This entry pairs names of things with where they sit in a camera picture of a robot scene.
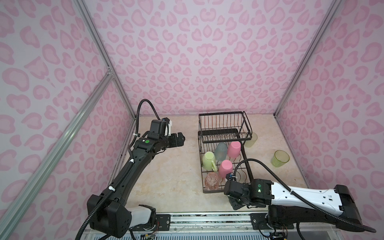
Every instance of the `marble countertop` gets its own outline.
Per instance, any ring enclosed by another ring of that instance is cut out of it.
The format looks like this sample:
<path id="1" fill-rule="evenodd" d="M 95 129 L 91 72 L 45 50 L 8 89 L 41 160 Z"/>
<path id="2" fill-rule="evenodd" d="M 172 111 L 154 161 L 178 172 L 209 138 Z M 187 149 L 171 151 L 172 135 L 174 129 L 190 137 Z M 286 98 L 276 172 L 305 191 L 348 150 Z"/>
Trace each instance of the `marble countertop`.
<path id="1" fill-rule="evenodd" d="M 185 136 L 184 146 L 167 149 L 148 164 L 133 187 L 126 207 L 145 204 L 155 207 L 157 212 L 233 211 L 228 197 L 222 192 L 203 193 L 197 138 L 199 117 L 169 116 L 168 118 L 172 121 L 171 132 L 182 132 Z M 306 187 L 273 115 L 249 114 L 248 118 L 253 133 L 258 135 L 258 139 L 252 147 L 245 148 L 247 157 L 264 162 L 286 184 Z M 140 116 L 139 133 L 143 134 L 149 130 L 153 119 L 155 117 Z M 273 153 L 279 149 L 289 154 L 290 161 L 282 167 L 275 168 L 270 160 Z M 254 178 L 276 181 L 259 164 L 250 162 L 250 166 Z M 246 207 L 239 209 L 239 211 L 258 210 L 265 209 L 247 209 Z"/>

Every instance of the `pink leopard print wall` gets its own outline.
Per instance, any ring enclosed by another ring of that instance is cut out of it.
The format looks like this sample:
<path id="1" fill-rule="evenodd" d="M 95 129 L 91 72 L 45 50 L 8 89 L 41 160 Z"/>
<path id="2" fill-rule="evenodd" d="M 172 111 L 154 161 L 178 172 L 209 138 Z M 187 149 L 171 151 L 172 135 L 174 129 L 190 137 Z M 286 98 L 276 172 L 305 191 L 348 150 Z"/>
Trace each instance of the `pink leopard print wall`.
<path id="1" fill-rule="evenodd" d="M 0 6 L 1 218 L 106 68 L 71 0 Z"/>
<path id="2" fill-rule="evenodd" d="M 86 3 L 134 109 L 273 113 L 331 0 Z"/>
<path id="3" fill-rule="evenodd" d="M 87 200 L 108 184 L 131 122 L 110 83 L 10 240 L 74 239 L 88 216 Z"/>
<path id="4" fill-rule="evenodd" d="M 305 69 L 278 121 L 312 188 L 348 186 L 384 239 L 384 3 L 349 0 Z"/>

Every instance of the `black cable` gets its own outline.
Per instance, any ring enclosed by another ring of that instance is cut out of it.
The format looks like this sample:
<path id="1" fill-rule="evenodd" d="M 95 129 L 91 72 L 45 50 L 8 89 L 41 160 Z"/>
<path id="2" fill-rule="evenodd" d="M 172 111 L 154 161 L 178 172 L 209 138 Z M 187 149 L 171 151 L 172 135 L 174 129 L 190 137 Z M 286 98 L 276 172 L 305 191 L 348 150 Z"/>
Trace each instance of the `black cable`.
<path id="1" fill-rule="evenodd" d="M 129 152 L 129 156 L 131 157 L 131 159 L 133 158 L 133 154 L 132 154 L 132 151 L 130 149 L 128 149 L 128 152 Z M 116 189 L 119 184 L 124 180 L 124 178 L 128 175 L 130 169 L 132 168 L 132 165 L 133 165 L 133 162 L 130 162 L 128 164 L 128 167 L 127 169 L 124 171 L 124 173 L 120 176 L 120 178 L 115 181 L 114 183 L 111 184 L 111 186 Z M 88 223 L 90 222 L 91 218 L 93 217 L 93 215 L 104 205 L 104 203 L 106 202 L 106 200 L 114 193 L 113 190 L 109 190 L 102 198 L 101 200 L 98 202 L 98 204 L 96 204 L 96 206 L 93 208 L 93 210 L 90 212 L 90 214 L 88 215 L 88 217 L 86 218 L 86 220 L 84 221 L 84 223 L 82 224 L 82 226 L 80 227 L 79 231 L 77 232 L 77 235 L 76 235 L 76 238 L 75 240 L 80 240 L 85 228 L 87 227 Z"/>
<path id="2" fill-rule="evenodd" d="M 260 223 L 263 223 L 263 221 L 260 221 L 260 222 L 257 224 L 257 228 L 259 229 L 260 234 L 263 235 L 263 237 L 265 237 L 265 238 L 270 238 L 270 235 L 269 235 L 269 236 L 266 236 L 266 235 L 264 235 L 264 234 L 262 233 L 262 231 L 261 231 L 261 229 L 260 229 Z"/>
<path id="3" fill-rule="evenodd" d="M 132 228 L 129 230 L 129 233 L 131 234 L 131 238 L 132 238 L 132 240 L 136 240 L 135 235 L 133 235 Z"/>
<path id="4" fill-rule="evenodd" d="M 146 131 L 141 137 L 146 137 L 146 135 L 149 133 L 149 131 Z"/>
<path id="5" fill-rule="evenodd" d="M 136 138 L 137 138 L 137 134 L 139 133 L 139 116 L 140 116 L 140 108 L 141 108 L 141 105 L 143 104 L 143 102 L 147 102 L 149 103 L 149 105 L 151 106 L 153 112 L 155 113 L 155 116 L 158 120 L 160 120 L 159 118 L 159 115 L 157 114 L 156 112 L 156 109 L 155 107 L 153 106 L 153 104 L 151 103 L 151 101 L 149 101 L 148 99 L 143 99 L 139 102 L 139 105 L 137 106 L 137 113 L 136 113 L 136 130 L 135 130 L 135 135 L 133 137 L 133 140 L 131 142 L 131 144 L 129 145 L 129 147 L 131 148 L 133 146 L 133 144 L 136 142 Z"/>
<path id="6" fill-rule="evenodd" d="M 166 150 L 164 149 L 162 152 L 165 152 Z M 158 152 L 158 153 L 156 153 L 155 155 L 157 155 L 157 154 L 159 154 L 159 153 L 162 153 L 162 152 Z"/>
<path id="7" fill-rule="evenodd" d="M 299 234 L 301 240 L 305 240 L 305 238 L 303 237 L 303 235 L 301 234 L 301 231 L 300 231 L 300 223 L 296 223 L 296 230 L 297 230 L 297 233 Z"/>
<path id="8" fill-rule="evenodd" d="M 364 230 L 364 231 L 367 231 L 367 232 L 372 232 L 372 233 L 376 233 L 376 229 L 374 228 L 371 228 L 371 227 L 368 227 L 368 226 L 365 226 L 365 225 L 360 225 L 360 224 L 356 224 L 354 222 L 351 222 L 351 221 L 348 221 L 348 220 L 345 220 L 339 216 L 336 216 L 330 212 L 327 212 L 326 210 L 323 210 L 321 208 L 319 208 L 318 206 L 314 205 L 313 203 L 309 202 L 308 200 L 304 199 L 302 196 L 300 196 L 299 194 L 295 193 L 294 191 L 291 190 L 291 188 L 286 185 L 274 172 L 272 172 L 272 170 L 270 170 L 264 163 L 260 162 L 259 160 L 257 159 L 253 159 L 253 158 L 248 158 L 248 159 L 245 159 L 243 161 L 241 161 L 239 164 L 237 164 L 237 166 L 235 167 L 235 171 L 233 172 L 233 175 L 236 176 L 236 172 L 237 172 L 237 169 L 238 167 L 240 166 L 240 164 L 242 164 L 243 162 L 248 162 L 248 161 L 252 161 L 252 162 L 257 162 L 259 163 L 261 166 L 263 166 L 285 189 L 287 189 L 292 195 L 294 195 L 295 197 L 297 197 L 298 199 L 300 199 L 302 202 L 304 202 L 305 204 L 307 204 L 308 206 L 310 206 L 311 208 L 315 209 L 315 210 L 319 210 L 321 211 L 322 213 L 330 216 L 331 218 L 339 221 L 339 222 L 342 222 L 344 224 L 347 224 L 347 225 L 350 225 L 356 229 L 359 229 L 359 230 Z"/>
<path id="9" fill-rule="evenodd" d="M 107 234 L 107 235 L 104 235 L 103 237 L 99 238 L 99 240 L 106 240 L 107 238 L 109 238 L 111 235 Z"/>
<path id="10" fill-rule="evenodd" d="M 133 146 L 133 144 L 136 142 L 136 138 L 137 138 L 137 134 L 139 132 L 139 115 L 140 115 L 140 108 L 141 108 L 141 105 L 143 104 L 143 102 L 148 102 L 149 105 L 151 106 L 152 110 L 154 111 L 155 115 L 156 115 L 156 118 L 158 120 L 160 120 L 159 118 L 159 115 L 157 114 L 156 110 L 155 110 L 155 107 L 153 106 L 153 104 L 148 100 L 148 99 L 143 99 L 140 101 L 138 107 L 137 107 L 137 114 L 136 114 L 136 134 L 135 134 L 135 137 L 133 139 L 133 141 L 130 143 L 129 147 L 128 147 L 128 153 L 129 153 L 129 156 L 130 156 L 130 159 L 133 159 L 133 153 L 131 151 L 131 147 Z M 127 169 L 124 171 L 123 174 L 120 175 L 120 178 L 115 181 L 114 183 L 112 183 L 110 186 L 112 186 L 114 189 L 116 189 L 120 183 L 124 180 L 124 178 L 126 178 L 126 176 L 128 175 L 129 171 L 131 170 L 132 168 L 132 165 L 133 165 L 133 162 L 130 162 Z M 76 235 L 76 238 L 75 240 L 80 240 L 85 228 L 87 227 L 88 223 L 90 222 L 91 218 L 93 217 L 93 215 L 104 205 L 104 203 L 106 202 L 106 200 L 112 195 L 112 193 L 114 193 L 113 190 L 109 190 L 102 198 L 101 200 L 98 202 L 98 204 L 96 204 L 96 206 L 94 207 L 94 209 L 91 211 L 91 213 L 88 215 L 88 217 L 86 218 L 86 220 L 84 221 L 84 223 L 82 224 L 82 226 L 80 227 L 79 231 L 77 232 L 77 235 Z"/>

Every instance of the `black wire dish rack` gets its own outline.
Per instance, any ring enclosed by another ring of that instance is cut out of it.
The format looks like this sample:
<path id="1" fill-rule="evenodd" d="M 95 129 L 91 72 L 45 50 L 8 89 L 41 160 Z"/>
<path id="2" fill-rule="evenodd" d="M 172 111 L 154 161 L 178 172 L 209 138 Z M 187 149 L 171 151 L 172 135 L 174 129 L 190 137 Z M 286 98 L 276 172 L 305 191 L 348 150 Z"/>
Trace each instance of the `black wire dish rack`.
<path id="1" fill-rule="evenodd" d="M 215 152 L 220 142 L 227 146 L 233 141 L 239 141 L 242 145 L 241 154 L 236 158 L 226 159 L 232 162 L 234 170 L 237 164 L 243 159 L 247 159 L 244 151 L 244 142 L 252 139 L 252 127 L 245 112 L 221 112 L 221 113 L 202 113 L 199 114 L 199 151 L 203 193 L 224 192 L 225 179 L 219 176 L 219 187 L 216 190 L 207 190 L 205 187 L 205 178 L 212 170 L 206 170 L 202 166 L 202 159 L 206 152 Z M 249 163 L 246 162 L 237 170 L 237 181 L 241 183 L 250 183 L 253 175 Z"/>

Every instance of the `pink cup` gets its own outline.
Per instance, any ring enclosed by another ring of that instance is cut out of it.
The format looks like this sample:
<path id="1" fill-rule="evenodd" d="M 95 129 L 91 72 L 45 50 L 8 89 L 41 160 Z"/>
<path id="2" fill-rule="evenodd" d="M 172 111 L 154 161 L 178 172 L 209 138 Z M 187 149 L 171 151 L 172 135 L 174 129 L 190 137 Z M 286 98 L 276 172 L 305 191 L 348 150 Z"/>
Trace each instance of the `pink cup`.
<path id="1" fill-rule="evenodd" d="M 241 143 L 236 141 L 236 142 L 232 142 L 229 147 L 228 147 L 228 152 L 227 152 L 227 155 L 229 157 L 233 157 L 233 158 L 236 158 L 239 156 L 240 154 L 240 151 L 241 151 Z"/>
<path id="2" fill-rule="evenodd" d="M 229 160 L 224 160 L 219 169 L 218 169 L 218 174 L 222 177 L 222 178 L 225 178 L 225 176 L 228 174 L 228 173 L 231 173 L 232 172 L 232 162 L 229 161 Z"/>

